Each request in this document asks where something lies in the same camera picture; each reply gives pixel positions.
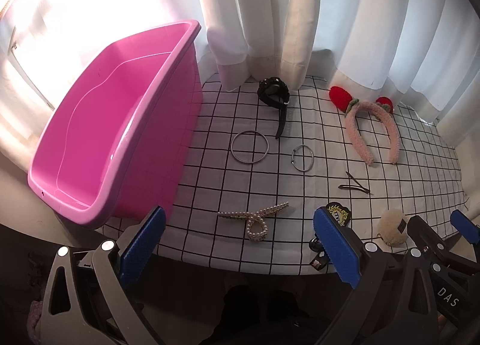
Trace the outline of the black floral scrunchie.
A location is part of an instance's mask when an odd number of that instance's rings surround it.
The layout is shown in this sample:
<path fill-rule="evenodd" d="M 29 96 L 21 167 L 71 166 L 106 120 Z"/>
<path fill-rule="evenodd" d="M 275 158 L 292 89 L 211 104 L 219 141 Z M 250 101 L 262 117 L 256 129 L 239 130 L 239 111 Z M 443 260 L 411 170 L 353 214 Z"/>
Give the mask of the black floral scrunchie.
<path fill-rule="evenodd" d="M 316 271 L 321 271 L 326 268 L 330 263 L 330 259 L 326 253 L 326 249 L 317 236 L 309 241 L 308 247 L 315 254 L 310 262 L 310 266 L 312 266 L 312 268 L 314 268 Z"/>

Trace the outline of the black gold embroidered badge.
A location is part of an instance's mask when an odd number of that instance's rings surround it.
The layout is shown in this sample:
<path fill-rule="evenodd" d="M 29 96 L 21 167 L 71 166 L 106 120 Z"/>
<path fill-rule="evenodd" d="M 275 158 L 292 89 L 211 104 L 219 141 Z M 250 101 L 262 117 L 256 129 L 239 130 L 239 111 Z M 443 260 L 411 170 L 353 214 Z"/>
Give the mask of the black gold embroidered badge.
<path fill-rule="evenodd" d="M 346 227 L 352 219 L 352 211 L 338 202 L 326 204 L 326 210 L 341 227 Z"/>

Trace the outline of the beige fluffy pom clip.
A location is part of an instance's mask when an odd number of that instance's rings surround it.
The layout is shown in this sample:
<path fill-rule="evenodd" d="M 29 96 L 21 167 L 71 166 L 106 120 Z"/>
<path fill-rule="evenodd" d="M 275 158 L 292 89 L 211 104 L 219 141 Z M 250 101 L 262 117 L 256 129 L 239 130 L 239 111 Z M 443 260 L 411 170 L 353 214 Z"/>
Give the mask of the beige fluffy pom clip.
<path fill-rule="evenodd" d="M 396 248 L 407 240 L 408 219 L 399 209 L 386 210 L 377 224 L 377 236 L 389 247 Z"/>

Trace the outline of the small silver bangle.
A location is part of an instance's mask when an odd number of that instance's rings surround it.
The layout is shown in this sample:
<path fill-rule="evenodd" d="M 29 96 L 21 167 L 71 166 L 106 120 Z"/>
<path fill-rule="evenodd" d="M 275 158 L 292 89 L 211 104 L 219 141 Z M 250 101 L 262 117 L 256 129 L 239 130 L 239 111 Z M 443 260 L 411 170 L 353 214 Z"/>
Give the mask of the small silver bangle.
<path fill-rule="evenodd" d="M 290 155 L 290 163 L 300 173 L 310 171 L 315 162 L 314 151 L 306 144 L 298 145 Z"/>

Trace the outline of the large silver bangle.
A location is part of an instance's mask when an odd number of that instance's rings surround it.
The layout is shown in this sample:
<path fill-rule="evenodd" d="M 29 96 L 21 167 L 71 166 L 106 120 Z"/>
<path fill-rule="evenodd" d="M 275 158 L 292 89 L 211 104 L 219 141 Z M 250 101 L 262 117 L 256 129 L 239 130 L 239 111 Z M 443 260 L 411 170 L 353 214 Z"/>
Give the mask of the large silver bangle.
<path fill-rule="evenodd" d="M 229 145 L 233 159 L 244 165 L 262 162 L 269 150 L 268 138 L 256 130 L 244 130 L 235 134 Z"/>

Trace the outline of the white curtain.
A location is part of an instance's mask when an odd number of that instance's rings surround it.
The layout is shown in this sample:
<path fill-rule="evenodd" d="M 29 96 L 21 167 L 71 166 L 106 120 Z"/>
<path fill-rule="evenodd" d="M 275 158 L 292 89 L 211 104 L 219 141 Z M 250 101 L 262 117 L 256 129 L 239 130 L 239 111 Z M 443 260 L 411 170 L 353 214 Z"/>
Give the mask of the white curtain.
<path fill-rule="evenodd" d="M 1 0 L 1 152 L 29 167 L 47 121 L 110 43 L 184 19 L 201 79 L 307 76 L 387 96 L 451 147 L 479 131 L 479 15 L 469 0 Z"/>

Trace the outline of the pearl bow hair clip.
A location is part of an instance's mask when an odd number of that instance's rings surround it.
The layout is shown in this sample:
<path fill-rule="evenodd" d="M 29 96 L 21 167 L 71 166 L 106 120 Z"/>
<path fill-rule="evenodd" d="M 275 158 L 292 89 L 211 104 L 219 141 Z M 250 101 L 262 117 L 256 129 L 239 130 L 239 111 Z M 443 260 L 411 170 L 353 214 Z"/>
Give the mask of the pearl bow hair clip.
<path fill-rule="evenodd" d="M 288 202 L 275 204 L 271 207 L 259 209 L 255 212 L 219 212 L 217 216 L 220 218 L 229 218 L 243 220 L 246 222 L 246 235 L 250 241 L 263 241 L 269 233 L 269 227 L 264 220 L 271 215 L 279 213 L 289 207 Z"/>

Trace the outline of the black digital wristwatch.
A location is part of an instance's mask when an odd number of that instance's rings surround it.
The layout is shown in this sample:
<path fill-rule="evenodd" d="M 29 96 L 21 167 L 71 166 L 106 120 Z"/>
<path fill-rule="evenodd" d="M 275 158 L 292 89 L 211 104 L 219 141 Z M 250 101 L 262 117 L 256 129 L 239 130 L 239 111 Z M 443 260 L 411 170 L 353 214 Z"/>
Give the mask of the black digital wristwatch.
<path fill-rule="evenodd" d="M 287 109 L 290 103 L 290 91 L 278 77 L 270 77 L 259 82 L 258 98 L 267 106 L 278 111 L 278 127 L 275 138 L 279 140 L 287 122 Z"/>

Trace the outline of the pink plastic tub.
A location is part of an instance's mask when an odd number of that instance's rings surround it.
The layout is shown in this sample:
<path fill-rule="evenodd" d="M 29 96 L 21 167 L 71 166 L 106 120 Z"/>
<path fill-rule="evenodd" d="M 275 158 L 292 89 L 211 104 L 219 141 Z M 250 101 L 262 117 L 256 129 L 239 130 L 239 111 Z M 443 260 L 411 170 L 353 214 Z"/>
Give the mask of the pink plastic tub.
<path fill-rule="evenodd" d="M 185 20 L 118 40 L 74 82 L 28 171 L 56 213 L 96 229 L 171 210 L 203 102 L 199 31 Z"/>

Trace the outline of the dark metal hair clips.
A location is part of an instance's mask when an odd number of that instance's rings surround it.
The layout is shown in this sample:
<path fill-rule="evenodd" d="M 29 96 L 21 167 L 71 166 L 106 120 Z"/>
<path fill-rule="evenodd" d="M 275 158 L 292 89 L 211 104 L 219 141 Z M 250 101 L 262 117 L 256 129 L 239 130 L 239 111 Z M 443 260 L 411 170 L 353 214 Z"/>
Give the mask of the dark metal hair clips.
<path fill-rule="evenodd" d="M 346 184 L 340 184 L 337 186 L 339 190 L 345 190 L 345 191 L 360 191 L 363 192 L 364 194 L 370 195 L 371 191 L 364 187 L 356 178 L 353 177 L 352 174 L 350 174 L 348 171 L 346 171 L 346 176 L 348 177 L 349 183 Z"/>

